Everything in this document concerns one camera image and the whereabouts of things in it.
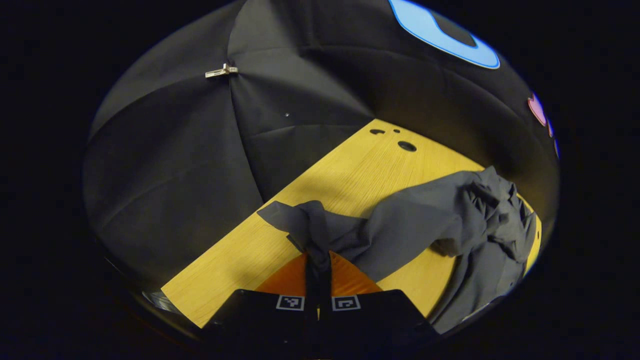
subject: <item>yellow wooden surface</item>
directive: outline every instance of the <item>yellow wooden surface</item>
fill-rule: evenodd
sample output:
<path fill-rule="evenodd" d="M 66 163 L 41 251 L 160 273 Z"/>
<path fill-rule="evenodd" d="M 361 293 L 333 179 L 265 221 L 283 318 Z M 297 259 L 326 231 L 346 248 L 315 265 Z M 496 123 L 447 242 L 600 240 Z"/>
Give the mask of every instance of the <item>yellow wooden surface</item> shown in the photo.
<path fill-rule="evenodd" d="M 371 129 L 385 133 L 374 135 Z M 417 151 L 400 148 L 397 143 L 401 140 L 414 144 Z M 292 206 L 320 200 L 328 211 L 367 218 L 379 201 L 394 192 L 457 171 L 483 169 L 439 143 L 376 119 L 264 206 L 273 200 Z M 203 327 L 234 290 L 255 289 L 300 254 L 286 235 L 254 213 L 165 284 L 162 291 L 183 314 Z M 540 246 L 539 237 L 536 242 L 534 248 Z M 427 249 L 378 285 L 384 290 L 403 290 L 427 315 L 447 286 L 453 266 L 454 258 Z"/>

